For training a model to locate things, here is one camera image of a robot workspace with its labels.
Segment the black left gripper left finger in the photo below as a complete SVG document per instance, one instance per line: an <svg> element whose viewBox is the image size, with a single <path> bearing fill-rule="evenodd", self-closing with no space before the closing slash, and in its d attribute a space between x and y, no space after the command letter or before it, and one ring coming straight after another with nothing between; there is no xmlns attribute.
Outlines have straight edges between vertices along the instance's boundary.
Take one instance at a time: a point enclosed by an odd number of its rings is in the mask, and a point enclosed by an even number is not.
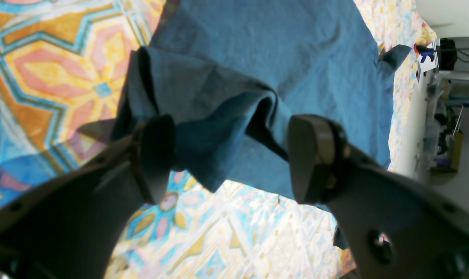
<svg viewBox="0 0 469 279"><path fill-rule="evenodd" d="M166 197L175 125L159 116L80 169L0 210L0 272L12 279L102 279L128 220Z"/></svg>

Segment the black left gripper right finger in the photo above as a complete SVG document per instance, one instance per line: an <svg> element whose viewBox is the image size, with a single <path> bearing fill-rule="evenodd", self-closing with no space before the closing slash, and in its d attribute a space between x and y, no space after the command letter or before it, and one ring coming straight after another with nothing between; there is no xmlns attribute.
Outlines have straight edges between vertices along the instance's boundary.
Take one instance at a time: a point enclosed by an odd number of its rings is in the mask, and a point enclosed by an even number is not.
<svg viewBox="0 0 469 279"><path fill-rule="evenodd" d="M295 201L326 205L362 279L469 278L469 213L389 172L315 115L289 122Z"/></svg>

